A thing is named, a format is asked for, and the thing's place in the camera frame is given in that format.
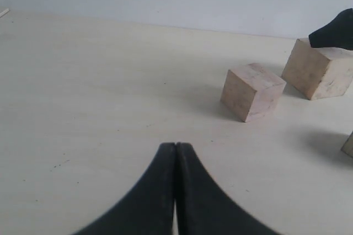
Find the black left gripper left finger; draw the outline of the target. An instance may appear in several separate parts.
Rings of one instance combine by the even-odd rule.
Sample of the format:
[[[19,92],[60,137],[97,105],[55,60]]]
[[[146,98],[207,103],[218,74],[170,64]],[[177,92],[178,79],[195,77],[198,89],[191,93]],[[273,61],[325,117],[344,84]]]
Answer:
[[[176,157],[174,143],[161,144],[132,189],[105,214],[75,234],[172,234]]]

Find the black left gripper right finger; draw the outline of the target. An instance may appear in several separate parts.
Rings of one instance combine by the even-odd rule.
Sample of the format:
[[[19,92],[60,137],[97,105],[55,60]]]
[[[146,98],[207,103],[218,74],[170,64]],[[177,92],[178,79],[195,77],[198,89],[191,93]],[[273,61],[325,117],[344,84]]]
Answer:
[[[189,143],[176,144],[179,234],[277,234],[238,206],[212,179]]]

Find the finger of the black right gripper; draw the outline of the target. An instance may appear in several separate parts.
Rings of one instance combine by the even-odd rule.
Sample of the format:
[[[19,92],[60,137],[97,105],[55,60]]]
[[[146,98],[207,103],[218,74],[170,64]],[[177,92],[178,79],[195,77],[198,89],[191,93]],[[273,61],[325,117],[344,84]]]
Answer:
[[[341,11],[330,23],[308,35],[312,48],[352,50],[352,8]]]

